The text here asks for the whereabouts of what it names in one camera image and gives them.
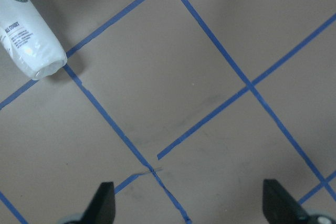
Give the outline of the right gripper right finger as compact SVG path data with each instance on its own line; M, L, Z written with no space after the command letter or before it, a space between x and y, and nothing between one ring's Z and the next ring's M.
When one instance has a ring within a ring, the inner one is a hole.
M276 179L264 179L262 186L263 215L268 223L335 223L330 215L306 211Z

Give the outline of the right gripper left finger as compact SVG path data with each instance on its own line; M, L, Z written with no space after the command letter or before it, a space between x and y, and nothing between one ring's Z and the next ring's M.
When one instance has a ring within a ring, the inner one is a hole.
M114 223L116 216L113 182L102 182L80 217L64 218L59 223Z

